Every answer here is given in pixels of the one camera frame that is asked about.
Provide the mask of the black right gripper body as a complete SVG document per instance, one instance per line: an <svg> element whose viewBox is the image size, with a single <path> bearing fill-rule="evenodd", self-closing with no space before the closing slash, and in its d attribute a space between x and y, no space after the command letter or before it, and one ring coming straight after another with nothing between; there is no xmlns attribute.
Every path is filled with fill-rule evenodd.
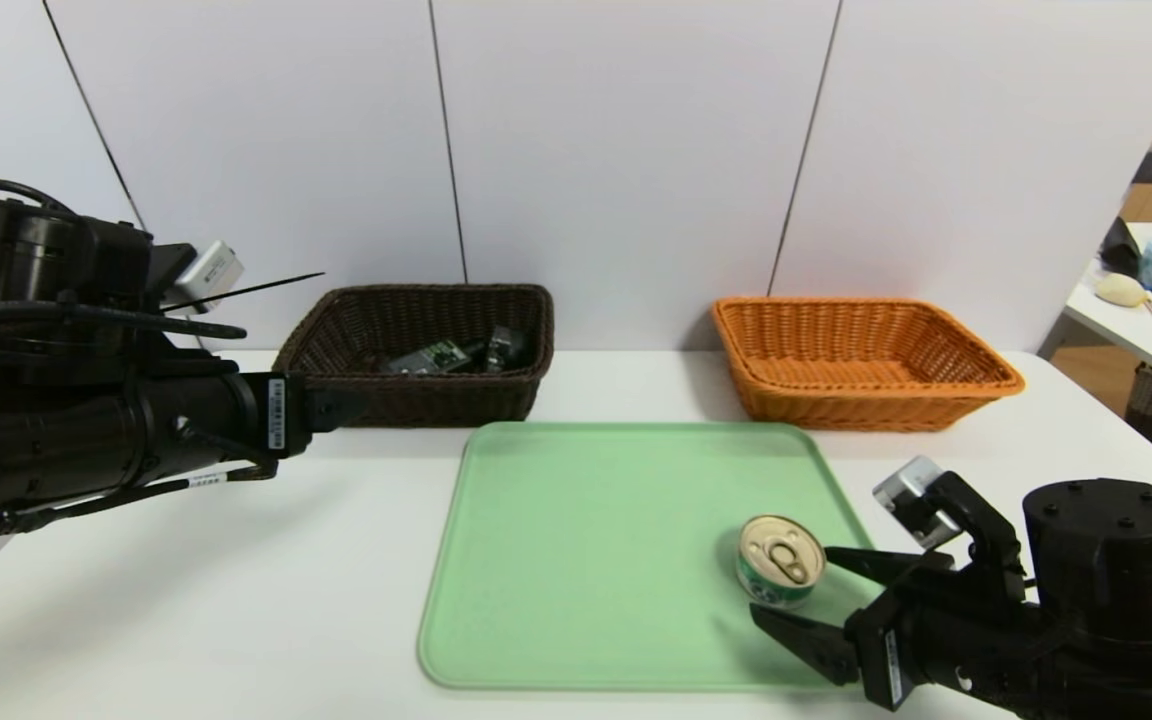
<svg viewBox="0 0 1152 720"><path fill-rule="evenodd" d="M896 711L914 689L942 685L1011 714L1043 714L1041 659L1029 642L1041 626L1024 602L1020 552L975 553L963 570L925 552L863 611L846 621L874 705Z"/></svg>

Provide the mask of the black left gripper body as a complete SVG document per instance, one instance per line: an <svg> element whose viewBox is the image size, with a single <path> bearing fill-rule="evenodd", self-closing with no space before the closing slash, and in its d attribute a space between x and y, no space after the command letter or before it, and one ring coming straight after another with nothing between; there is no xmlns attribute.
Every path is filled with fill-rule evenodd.
<svg viewBox="0 0 1152 720"><path fill-rule="evenodd" d="M134 384L134 479L161 480L223 462L259 478L302 454L312 432L305 388L280 373L162 376Z"/></svg>

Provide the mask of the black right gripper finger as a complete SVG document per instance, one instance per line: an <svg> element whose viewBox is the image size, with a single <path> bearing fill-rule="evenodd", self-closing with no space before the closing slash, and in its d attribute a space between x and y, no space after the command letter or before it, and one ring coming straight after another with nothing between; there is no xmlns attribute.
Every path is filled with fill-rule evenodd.
<svg viewBox="0 0 1152 720"><path fill-rule="evenodd" d="M881 585L890 585L892 582L895 582L905 571L914 569L923 560L922 553L841 546L826 546L824 553L826 553L828 564Z"/></svg>
<svg viewBox="0 0 1152 720"><path fill-rule="evenodd" d="M858 652L840 626L819 623L759 602L751 602L749 612L761 632L829 683L847 685L861 682Z"/></svg>

